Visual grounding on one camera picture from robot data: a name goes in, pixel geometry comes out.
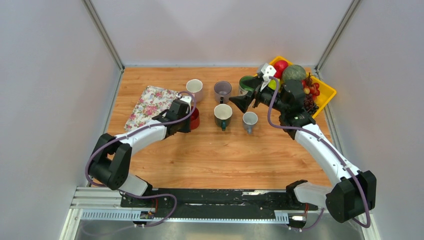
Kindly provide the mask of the grey blue mug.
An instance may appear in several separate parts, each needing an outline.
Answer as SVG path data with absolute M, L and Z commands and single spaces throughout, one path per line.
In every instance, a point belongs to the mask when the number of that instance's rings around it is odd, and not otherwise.
M 243 114 L 242 116 L 242 126 L 243 129 L 248 133 L 252 134 L 253 128 L 258 122 L 258 116 L 256 113 L 252 111 L 248 111 Z

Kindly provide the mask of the cream floral mug green inside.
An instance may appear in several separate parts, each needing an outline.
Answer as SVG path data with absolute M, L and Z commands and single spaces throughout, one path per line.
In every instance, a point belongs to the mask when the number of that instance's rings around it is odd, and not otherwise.
M 256 89 L 256 86 L 252 85 L 250 82 L 251 79 L 255 79 L 255 76 L 245 75 L 239 80 L 238 96 L 243 96 L 247 92 L 254 91 Z

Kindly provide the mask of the red mug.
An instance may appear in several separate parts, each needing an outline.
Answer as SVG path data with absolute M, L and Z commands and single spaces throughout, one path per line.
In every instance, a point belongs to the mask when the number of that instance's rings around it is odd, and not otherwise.
M 190 130 L 195 130 L 200 125 L 200 112 L 197 107 L 194 108 L 194 112 L 190 116 Z

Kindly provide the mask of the mauve mug black handle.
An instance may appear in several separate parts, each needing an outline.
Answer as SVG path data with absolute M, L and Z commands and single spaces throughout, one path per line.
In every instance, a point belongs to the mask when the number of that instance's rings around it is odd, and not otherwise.
M 214 85 L 214 99 L 218 104 L 226 104 L 232 95 L 232 85 L 228 81 L 219 81 Z

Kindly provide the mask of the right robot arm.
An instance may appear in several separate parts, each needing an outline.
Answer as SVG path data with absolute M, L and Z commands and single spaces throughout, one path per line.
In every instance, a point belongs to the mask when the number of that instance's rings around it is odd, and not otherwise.
M 245 95 L 230 97 L 229 101 L 246 113 L 251 103 L 264 104 L 268 111 L 280 113 L 279 124 L 268 123 L 284 130 L 299 143 L 320 165 L 331 182 L 331 187 L 298 180 L 286 187 L 286 204 L 298 209 L 303 204 L 311 204 L 327 210 L 339 223 L 353 220 L 363 228 L 371 226 L 370 210 L 376 203 L 376 176 L 370 171 L 362 171 L 351 164 L 325 137 L 314 118 L 305 109 L 306 94 L 298 80 L 280 83 L 275 77 L 275 89 L 263 87 L 257 78 L 250 81 L 256 84 L 254 91 Z

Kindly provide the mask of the pink faceted mug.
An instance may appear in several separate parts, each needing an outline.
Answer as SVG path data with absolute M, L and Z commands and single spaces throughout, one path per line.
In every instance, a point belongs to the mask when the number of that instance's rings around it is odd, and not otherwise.
M 199 79 L 191 79 L 186 83 L 186 90 L 194 96 L 194 102 L 199 103 L 204 97 L 204 85 Z

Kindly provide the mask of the dark green mug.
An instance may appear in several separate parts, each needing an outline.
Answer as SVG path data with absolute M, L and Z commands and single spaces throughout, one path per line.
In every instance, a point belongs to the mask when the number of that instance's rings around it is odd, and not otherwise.
M 225 132 L 231 123 L 233 116 L 233 110 L 231 106 L 221 103 L 214 108 L 213 114 L 215 125 L 218 126 L 223 132 Z

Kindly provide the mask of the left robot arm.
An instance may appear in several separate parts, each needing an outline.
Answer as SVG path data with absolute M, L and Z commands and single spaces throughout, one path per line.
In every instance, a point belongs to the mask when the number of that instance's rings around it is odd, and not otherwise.
M 189 133 L 194 112 L 191 103 L 191 97 L 183 96 L 135 130 L 119 135 L 101 135 L 85 167 L 86 176 L 111 190 L 130 194 L 140 207 L 149 206 L 153 201 L 153 193 L 148 190 L 151 185 L 129 173 L 131 158 L 150 144 L 175 133 Z

